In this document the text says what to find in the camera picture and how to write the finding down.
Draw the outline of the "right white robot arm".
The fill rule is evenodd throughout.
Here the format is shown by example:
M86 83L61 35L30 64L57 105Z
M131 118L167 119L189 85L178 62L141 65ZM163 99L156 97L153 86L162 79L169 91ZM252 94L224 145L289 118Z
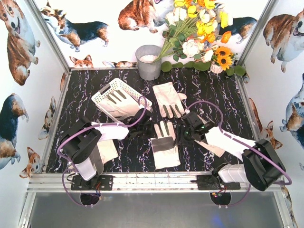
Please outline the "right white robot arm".
M182 117L175 142L185 146L199 142L217 156L228 152L238 158L240 164L224 163L213 170L212 178L219 184L248 183L259 191L265 191L272 184L286 184L280 180L281 176L287 176L286 169L269 141L236 136L213 122L202 120L194 112Z

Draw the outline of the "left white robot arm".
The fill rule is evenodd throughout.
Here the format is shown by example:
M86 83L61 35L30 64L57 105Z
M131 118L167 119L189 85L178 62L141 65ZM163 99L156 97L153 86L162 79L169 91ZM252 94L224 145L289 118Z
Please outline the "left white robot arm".
M143 108L134 116L115 123L95 123L81 118L63 134L57 154L67 159L84 181L89 181L104 171L102 150L97 143L150 136L151 118L152 112Z

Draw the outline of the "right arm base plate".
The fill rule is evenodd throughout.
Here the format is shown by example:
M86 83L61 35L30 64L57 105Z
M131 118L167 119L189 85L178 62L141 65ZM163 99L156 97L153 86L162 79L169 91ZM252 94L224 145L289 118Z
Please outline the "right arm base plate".
M196 183L199 190L240 190L241 186L238 182L224 183L219 176L213 175L197 175L196 180L192 180Z

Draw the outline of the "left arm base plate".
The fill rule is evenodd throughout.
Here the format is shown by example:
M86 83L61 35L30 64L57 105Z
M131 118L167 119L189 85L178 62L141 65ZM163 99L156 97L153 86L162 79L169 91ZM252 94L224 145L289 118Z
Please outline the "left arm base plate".
M77 175L72 178L71 190L112 190L113 179L112 175L96 175L86 181Z

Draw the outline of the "white perforated storage basket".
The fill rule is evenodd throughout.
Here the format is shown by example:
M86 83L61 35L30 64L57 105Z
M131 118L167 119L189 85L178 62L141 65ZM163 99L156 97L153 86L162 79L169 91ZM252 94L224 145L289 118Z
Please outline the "white perforated storage basket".
M134 116L147 107L152 112L152 102L122 80L115 78L92 96L95 105L110 119L118 122Z

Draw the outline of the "white glove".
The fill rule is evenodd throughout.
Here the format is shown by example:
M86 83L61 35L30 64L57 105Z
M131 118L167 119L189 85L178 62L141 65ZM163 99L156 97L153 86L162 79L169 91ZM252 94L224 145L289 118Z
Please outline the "white glove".
M118 157L113 140L100 141L97 143L97 147L103 164Z
M181 101L186 100L187 96L178 93L172 82L156 85L152 88L159 106L160 114L163 118L181 118L181 116L185 114Z

